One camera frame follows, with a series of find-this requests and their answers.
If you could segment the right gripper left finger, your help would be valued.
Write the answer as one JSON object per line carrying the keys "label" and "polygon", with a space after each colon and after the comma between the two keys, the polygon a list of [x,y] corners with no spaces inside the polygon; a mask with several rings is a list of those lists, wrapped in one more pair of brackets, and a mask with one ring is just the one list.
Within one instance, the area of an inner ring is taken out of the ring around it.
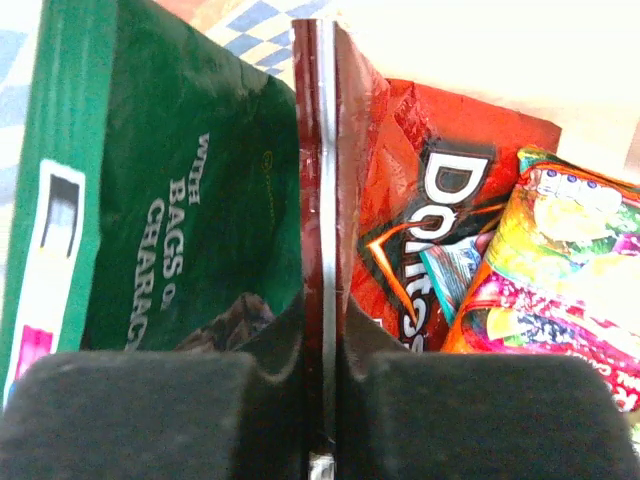
{"label": "right gripper left finger", "polygon": [[45,356],[1,416],[5,479],[303,479],[303,302],[224,353]]}

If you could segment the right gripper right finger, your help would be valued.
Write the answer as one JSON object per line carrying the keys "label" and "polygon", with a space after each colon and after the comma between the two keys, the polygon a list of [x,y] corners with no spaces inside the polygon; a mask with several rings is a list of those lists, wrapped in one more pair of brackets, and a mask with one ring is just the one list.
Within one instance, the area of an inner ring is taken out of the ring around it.
{"label": "right gripper right finger", "polygon": [[559,355],[414,353],[350,302],[339,346],[341,479],[635,479],[596,371]]}

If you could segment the red Doritos bag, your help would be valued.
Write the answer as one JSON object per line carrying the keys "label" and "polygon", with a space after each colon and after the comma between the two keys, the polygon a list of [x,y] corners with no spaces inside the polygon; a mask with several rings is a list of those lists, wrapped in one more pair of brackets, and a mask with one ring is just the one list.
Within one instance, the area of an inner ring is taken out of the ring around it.
{"label": "red Doritos bag", "polygon": [[425,250],[496,227],[541,118],[387,79],[331,20],[293,24],[304,368],[311,445],[340,479],[384,479],[420,421],[422,354],[446,321]]}

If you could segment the blue checkered paper bag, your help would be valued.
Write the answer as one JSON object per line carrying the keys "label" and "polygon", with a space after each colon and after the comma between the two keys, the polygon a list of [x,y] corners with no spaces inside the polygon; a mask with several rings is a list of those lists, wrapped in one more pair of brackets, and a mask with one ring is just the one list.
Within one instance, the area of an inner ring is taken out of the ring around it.
{"label": "blue checkered paper bag", "polygon": [[337,21],[388,77],[550,120],[562,157],[639,179],[635,1],[168,1],[215,43],[291,82],[296,19]]}

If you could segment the colourful candy bag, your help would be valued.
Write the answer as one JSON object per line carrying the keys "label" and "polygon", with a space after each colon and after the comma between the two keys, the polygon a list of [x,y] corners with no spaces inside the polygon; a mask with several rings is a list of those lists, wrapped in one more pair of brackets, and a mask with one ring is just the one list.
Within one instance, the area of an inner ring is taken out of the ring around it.
{"label": "colourful candy bag", "polygon": [[639,408],[639,188],[534,147],[443,349],[586,361]]}

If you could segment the dark green snack bag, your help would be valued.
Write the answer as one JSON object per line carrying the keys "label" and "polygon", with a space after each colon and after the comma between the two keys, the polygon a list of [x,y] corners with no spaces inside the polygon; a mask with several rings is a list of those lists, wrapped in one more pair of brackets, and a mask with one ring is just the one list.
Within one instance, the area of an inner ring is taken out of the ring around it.
{"label": "dark green snack bag", "polygon": [[42,5],[1,318],[39,358],[175,348],[301,285],[295,95],[152,1]]}

